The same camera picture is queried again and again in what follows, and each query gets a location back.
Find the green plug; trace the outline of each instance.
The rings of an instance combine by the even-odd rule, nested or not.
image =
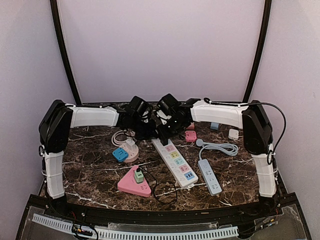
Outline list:
[[[141,184],[144,181],[144,174],[139,167],[134,171],[134,179],[137,184]]]

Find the coiled light blue cable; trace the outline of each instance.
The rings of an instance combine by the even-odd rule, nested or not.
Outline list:
[[[199,159],[202,160],[201,158],[201,153],[203,150],[208,149],[208,150],[218,150],[223,152],[224,154],[227,154],[229,156],[236,156],[238,154],[239,148],[235,144],[231,143],[222,143],[222,144],[217,144],[217,143],[210,143],[210,142],[204,142],[202,139],[197,139],[195,144],[198,147],[202,147],[200,152],[199,152]]]

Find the coiled white cable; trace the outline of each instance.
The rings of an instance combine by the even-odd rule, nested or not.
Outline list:
[[[127,136],[127,138],[125,140],[117,140],[117,137],[120,136],[120,135],[125,135],[125,136]],[[128,138],[133,138],[134,136],[135,136],[135,132],[134,131],[123,131],[123,130],[117,131],[115,134],[113,134],[113,136],[111,138],[111,142],[116,147],[120,147],[122,144],[124,144],[126,142],[126,140]]]
[[[223,152],[224,154],[227,154],[229,156],[236,156],[238,154],[238,146],[235,144],[231,143],[222,143],[222,144],[217,144],[217,143],[210,143],[210,142],[204,142],[202,139],[197,139],[195,144],[198,147],[202,147],[200,152],[199,152],[199,159],[202,160],[201,158],[201,153],[203,150],[208,149],[208,150],[218,150]]]

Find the power strip with colorful outlets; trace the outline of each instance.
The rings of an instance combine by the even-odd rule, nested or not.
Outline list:
[[[181,188],[186,188],[198,181],[198,176],[170,139],[166,146],[163,146],[158,138],[151,141]]]

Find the marble tabletop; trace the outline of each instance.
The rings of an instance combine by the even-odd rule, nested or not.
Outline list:
[[[116,127],[87,126],[70,130],[69,141],[63,158],[63,183],[67,201],[74,204],[137,211],[186,211],[236,206],[258,201],[259,182],[251,155],[245,150],[243,133],[239,140],[230,140],[230,126],[221,125],[218,131],[210,129],[207,122],[196,122],[197,137],[205,142],[233,143],[239,147],[237,156],[228,156],[216,150],[204,150],[202,158],[208,159],[222,192],[211,196],[198,168],[199,147],[171,138],[177,149],[198,175],[199,180],[189,188],[177,189],[177,202],[161,204],[153,196],[141,197],[117,189],[117,183],[133,165],[150,172],[159,183],[156,194],[163,202],[175,198],[175,190],[167,181],[174,178],[157,153],[151,140],[138,141],[139,158],[133,163],[119,163],[113,157],[116,149],[111,143]],[[151,189],[155,181],[146,174]]]

